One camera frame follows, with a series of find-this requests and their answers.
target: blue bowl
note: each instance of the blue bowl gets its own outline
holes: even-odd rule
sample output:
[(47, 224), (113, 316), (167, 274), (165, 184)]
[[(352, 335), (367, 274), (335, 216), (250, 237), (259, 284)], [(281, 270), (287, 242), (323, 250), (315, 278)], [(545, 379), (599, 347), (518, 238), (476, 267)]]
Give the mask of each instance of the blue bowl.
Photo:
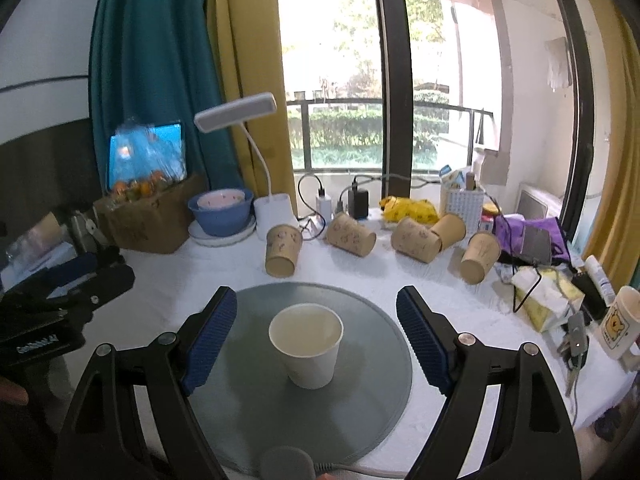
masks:
[(205, 209), (198, 206), (198, 199), (209, 191), (200, 193), (192, 197), (188, 206), (202, 227), (202, 230), (209, 236), (225, 237), (239, 233), (249, 220), (251, 203), (254, 194), (249, 189), (243, 189), (244, 201), (233, 205), (217, 209)]

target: keys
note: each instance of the keys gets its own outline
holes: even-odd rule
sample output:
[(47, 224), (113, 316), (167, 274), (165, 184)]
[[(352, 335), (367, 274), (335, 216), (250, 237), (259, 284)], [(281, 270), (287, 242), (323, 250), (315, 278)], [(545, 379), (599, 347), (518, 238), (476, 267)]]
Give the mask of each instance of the keys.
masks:
[(567, 330), (568, 333), (558, 347), (558, 353), (564, 359), (569, 370), (566, 377), (564, 396), (570, 397), (575, 381), (578, 380), (578, 374), (587, 362), (587, 351), (589, 350), (589, 337), (584, 326), (582, 312), (577, 312), (569, 318)]
[(564, 391), (565, 397), (571, 397), (571, 393), (574, 390), (575, 381), (578, 380), (578, 373), (580, 373), (579, 368), (573, 368), (569, 370), (569, 374), (566, 377), (566, 390)]

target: purple bag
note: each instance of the purple bag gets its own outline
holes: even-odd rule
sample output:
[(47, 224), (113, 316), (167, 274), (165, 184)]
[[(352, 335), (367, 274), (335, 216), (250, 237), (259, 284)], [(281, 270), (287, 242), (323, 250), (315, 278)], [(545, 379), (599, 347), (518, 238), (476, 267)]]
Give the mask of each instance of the purple bag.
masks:
[(553, 265), (571, 265), (571, 256), (566, 245), (566, 236), (560, 227), (557, 218), (541, 218), (536, 220), (522, 220), (517, 216), (497, 216), (494, 221), (494, 234), (500, 242), (502, 253), (499, 261), (502, 263), (516, 265), (527, 265), (518, 259), (517, 255), (522, 252), (524, 240), (524, 227), (531, 226), (544, 229), (549, 232), (551, 238), (551, 263)]

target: white tablecloth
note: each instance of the white tablecloth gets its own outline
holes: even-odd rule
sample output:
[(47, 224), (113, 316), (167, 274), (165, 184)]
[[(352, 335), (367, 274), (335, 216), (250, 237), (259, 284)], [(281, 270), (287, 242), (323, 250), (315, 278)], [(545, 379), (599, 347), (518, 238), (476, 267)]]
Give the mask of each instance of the white tablecloth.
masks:
[[(338, 286), (359, 294), (396, 317), (396, 294), (415, 285), (431, 310), (447, 316), (459, 332), (471, 332), (485, 345), (518, 349), (525, 341), (537, 344), (562, 392), (566, 367), (549, 336), (533, 330), (521, 310), (511, 313), (512, 288), (500, 282), (492, 269), (483, 283), (467, 285), (458, 275), (462, 250), (451, 248), (429, 265), (397, 254), (390, 233), (380, 231), (373, 252), (359, 258), (327, 245), (306, 242), (295, 275), (298, 282)], [(264, 270), (265, 245), (254, 233), (234, 246), (204, 248), (188, 240), (171, 255), (125, 251), (136, 273), (132, 290), (98, 309), (84, 329), (86, 345), (65, 356), (75, 386), (97, 345), (112, 343), (117, 349), (146, 346), (160, 333), (175, 331), (185, 318), (199, 312), (221, 285), (235, 290), (278, 280)], [(592, 339), (586, 366), (578, 381), (576, 429), (588, 426), (607, 408), (617, 404), (629, 390), (634, 374), (626, 374)], [(361, 465), (385, 470), (408, 470), (422, 449), (444, 403), (439, 391), (429, 386), (413, 357), (414, 382), (406, 410), (394, 430)], [(136, 391), (143, 430), (150, 446), (161, 449), (146, 395)], [(489, 439), (499, 386), (488, 388), (474, 442), (462, 474), (478, 469)], [(572, 399), (565, 399), (570, 415)], [(350, 474), (341, 474), (343, 478)], [(234, 478), (241, 475), (231, 474)]]

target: window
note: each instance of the window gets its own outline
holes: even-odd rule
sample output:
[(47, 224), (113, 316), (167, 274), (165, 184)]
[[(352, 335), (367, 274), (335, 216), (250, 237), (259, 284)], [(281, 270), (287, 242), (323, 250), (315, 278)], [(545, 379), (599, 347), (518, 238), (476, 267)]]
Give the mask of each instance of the window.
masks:
[[(500, 54), (491, 0), (405, 0), (414, 96), (412, 171), (466, 166), (498, 143)], [(383, 168), (376, 0), (279, 0), (294, 170)], [(390, 156), (394, 131), (389, 132)]]
[(280, 0), (295, 170), (382, 169), (376, 0)]

